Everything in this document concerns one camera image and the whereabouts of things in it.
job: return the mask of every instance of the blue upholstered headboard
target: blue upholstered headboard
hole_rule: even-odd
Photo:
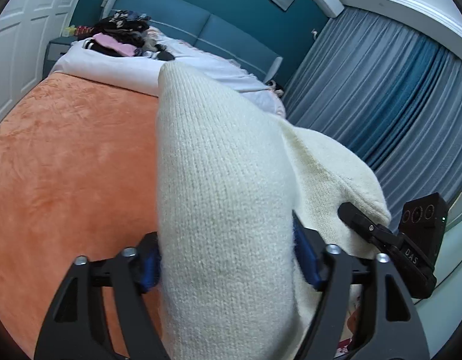
[[[151,16],[152,25],[167,36],[234,59],[243,69],[266,82],[272,79],[282,57],[246,32],[210,12],[182,0],[108,0],[102,18],[113,10],[132,10]]]

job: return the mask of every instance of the orange blanket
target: orange blanket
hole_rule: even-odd
[[[157,107],[155,97],[55,73],[0,124],[0,319],[28,356],[76,256],[110,258],[157,230]],[[158,293],[146,303],[159,324]]]

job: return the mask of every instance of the white knit sweater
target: white knit sweater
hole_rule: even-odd
[[[174,360],[292,358],[319,296],[293,254],[292,210],[350,254],[337,218],[389,213],[372,171],[183,64],[163,66],[158,113],[163,342]]]

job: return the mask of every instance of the gray nightstand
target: gray nightstand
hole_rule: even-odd
[[[75,36],[56,38],[51,40],[46,49],[43,66],[43,80],[49,75],[54,64],[71,48],[71,43],[78,40]]]

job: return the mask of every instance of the metal screw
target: metal screw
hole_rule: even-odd
[[[85,264],[88,263],[88,258],[86,256],[79,256],[79,257],[76,257],[76,259],[74,260],[74,265],[75,266],[83,266]]]
[[[387,254],[384,254],[384,253],[376,254],[376,260],[379,261],[379,262],[382,262],[382,263],[388,263],[389,261],[391,261],[389,256]]]
[[[327,245],[326,246],[326,251],[329,253],[329,254],[340,254],[341,253],[341,248],[337,245]]]
[[[135,247],[127,247],[121,253],[124,257],[133,257],[138,254],[138,251],[136,250]]]

